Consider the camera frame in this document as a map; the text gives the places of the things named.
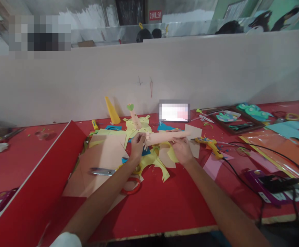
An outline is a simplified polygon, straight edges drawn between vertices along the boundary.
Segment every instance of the yellow glue gun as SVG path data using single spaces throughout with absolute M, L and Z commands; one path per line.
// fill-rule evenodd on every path
M 224 156 L 222 155 L 222 153 L 218 150 L 218 148 L 216 146 L 217 141 L 215 139 L 210 140 L 209 138 L 199 137 L 199 138 L 194 138 L 191 140 L 194 140 L 197 143 L 206 144 L 206 146 L 207 146 L 206 149 L 209 149 L 209 150 L 211 149 L 218 160 L 221 160 L 222 158 L 224 158 Z

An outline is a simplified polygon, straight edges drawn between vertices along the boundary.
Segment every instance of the white partition wall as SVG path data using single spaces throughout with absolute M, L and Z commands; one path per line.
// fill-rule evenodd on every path
M 299 100 L 299 30 L 76 48 L 41 60 L 0 56 L 2 121 L 106 118 L 104 96 L 120 116 L 128 103 L 137 114 L 158 112 L 160 99 L 189 99 L 192 109 Z

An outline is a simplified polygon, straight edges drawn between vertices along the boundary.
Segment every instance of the white cloth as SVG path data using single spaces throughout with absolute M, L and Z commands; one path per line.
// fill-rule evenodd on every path
M 72 233 L 61 233 L 50 247 L 82 247 L 82 243 L 78 236 Z

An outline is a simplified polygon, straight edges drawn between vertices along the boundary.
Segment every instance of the orange plastic sheet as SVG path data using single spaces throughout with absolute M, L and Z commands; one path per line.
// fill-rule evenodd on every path
M 247 133 L 243 134 L 240 138 L 247 143 L 261 145 L 275 150 L 299 165 L 299 144 L 293 143 L 272 130 Z M 290 177 L 299 177 L 299 169 L 286 158 L 264 148 L 252 147 Z

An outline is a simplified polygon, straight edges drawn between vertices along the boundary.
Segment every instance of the heart-shaped paper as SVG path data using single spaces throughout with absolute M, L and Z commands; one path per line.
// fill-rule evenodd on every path
M 128 109 L 129 109 L 129 111 L 133 111 L 133 108 L 135 107 L 133 104 L 129 104 L 129 105 L 127 105 L 126 106 Z

